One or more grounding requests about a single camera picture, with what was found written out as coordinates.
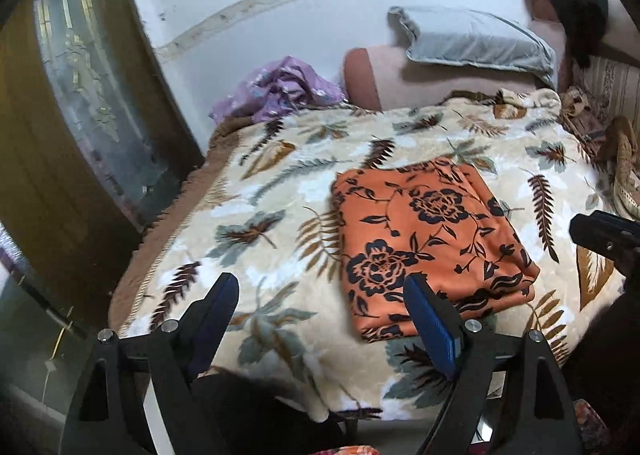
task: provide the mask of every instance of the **crumpled purple fabric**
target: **crumpled purple fabric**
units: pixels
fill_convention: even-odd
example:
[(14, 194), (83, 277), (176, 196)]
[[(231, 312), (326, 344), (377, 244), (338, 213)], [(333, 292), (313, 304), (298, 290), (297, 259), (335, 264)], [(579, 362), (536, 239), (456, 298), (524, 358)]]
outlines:
[(252, 72), (232, 96), (213, 105), (209, 117), (216, 124), (229, 115), (251, 115), (253, 122), (260, 122), (306, 105), (330, 106), (345, 99), (340, 86), (321, 78), (311, 65), (285, 56)]

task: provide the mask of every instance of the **brown blanket edge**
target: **brown blanket edge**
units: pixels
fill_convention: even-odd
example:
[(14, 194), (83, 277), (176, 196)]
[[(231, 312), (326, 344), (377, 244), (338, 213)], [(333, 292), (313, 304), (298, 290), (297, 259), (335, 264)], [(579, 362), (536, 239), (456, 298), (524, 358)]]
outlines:
[(209, 187), (227, 166), (231, 154), (239, 144), (238, 131), (251, 124), (251, 117), (236, 117), (222, 122), (216, 128), (209, 141), (205, 164), (189, 174), (182, 183), (180, 196), (161, 213), (149, 228), (138, 250), (133, 252), (129, 266), (111, 297), (108, 314), (111, 329), (119, 331), (129, 319), (140, 284), (151, 265), (174, 231), (206, 195)]

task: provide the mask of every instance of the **blue gripper pad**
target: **blue gripper pad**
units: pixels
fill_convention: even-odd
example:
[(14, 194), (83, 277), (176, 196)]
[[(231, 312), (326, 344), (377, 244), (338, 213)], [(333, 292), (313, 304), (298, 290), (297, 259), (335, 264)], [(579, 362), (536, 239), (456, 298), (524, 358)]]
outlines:
[(456, 309), (433, 294), (422, 273), (405, 278), (404, 304), (434, 368), (450, 381), (455, 380), (463, 337), (462, 319)]
[[(238, 305), (239, 294), (238, 279), (230, 273), (222, 273), (204, 299), (195, 301), (187, 309), (185, 314), (193, 307), (192, 316), (196, 316), (195, 323), (189, 324), (194, 330), (193, 352), (187, 366), (190, 380), (195, 379), (198, 374), (211, 366), (222, 336)], [(183, 320), (180, 320), (180, 327), (183, 326)]]

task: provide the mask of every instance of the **folded orange fabric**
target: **folded orange fabric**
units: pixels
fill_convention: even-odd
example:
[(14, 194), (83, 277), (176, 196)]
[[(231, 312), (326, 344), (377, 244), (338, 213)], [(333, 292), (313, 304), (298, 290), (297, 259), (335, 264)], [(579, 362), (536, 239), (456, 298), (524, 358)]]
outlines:
[(423, 273), (463, 318), (533, 300), (540, 273), (473, 166), (447, 158), (338, 175), (342, 287), (368, 342), (416, 335), (404, 278)]

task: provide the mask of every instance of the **black cloth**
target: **black cloth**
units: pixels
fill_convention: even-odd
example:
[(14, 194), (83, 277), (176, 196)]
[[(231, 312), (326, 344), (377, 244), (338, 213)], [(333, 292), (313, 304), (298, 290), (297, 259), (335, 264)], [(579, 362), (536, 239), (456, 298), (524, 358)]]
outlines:
[(609, 19), (608, 0), (550, 0), (564, 26), (571, 55), (580, 68), (589, 66)]
[(191, 393), (232, 455), (307, 455), (348, 444), (336, 421), (313, 422), (232, 372), (195, 379)]
[(626, 292), (592, 323), (562, 368), (572, 399), (584, 399), (611, 432), (602, 454), (640, 451), (640, 287), (626, 278)]

